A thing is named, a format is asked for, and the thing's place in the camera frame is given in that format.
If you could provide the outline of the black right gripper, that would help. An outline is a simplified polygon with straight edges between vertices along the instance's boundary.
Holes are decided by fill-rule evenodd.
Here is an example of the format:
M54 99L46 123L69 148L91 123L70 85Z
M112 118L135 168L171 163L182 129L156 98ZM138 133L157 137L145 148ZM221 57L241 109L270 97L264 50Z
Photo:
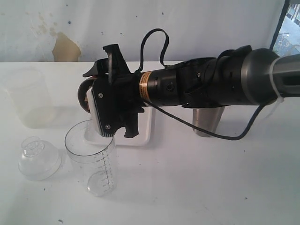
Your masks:
M130 70L118 44L106 45L106 59L94 62L83 77L96 76L92 96L96 109L99 134L113 137L120 128L125 128L125 138L139 134L138 113L144 109L138 100L138 77Z

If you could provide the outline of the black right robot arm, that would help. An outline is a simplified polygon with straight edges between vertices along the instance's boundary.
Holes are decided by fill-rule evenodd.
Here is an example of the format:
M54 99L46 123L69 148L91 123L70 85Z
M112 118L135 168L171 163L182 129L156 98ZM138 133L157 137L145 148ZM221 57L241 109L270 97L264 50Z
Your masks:
M197 58L145 72L144 62L131 72L117 44L104 47L107 58L97 60L78 88L80 106L94 113L98 132L138 135L138 114L146 107L190 109L255 105L248 132L260 111L278 98L300 95L300 57L280 57L270 49L243 46L218 57Z

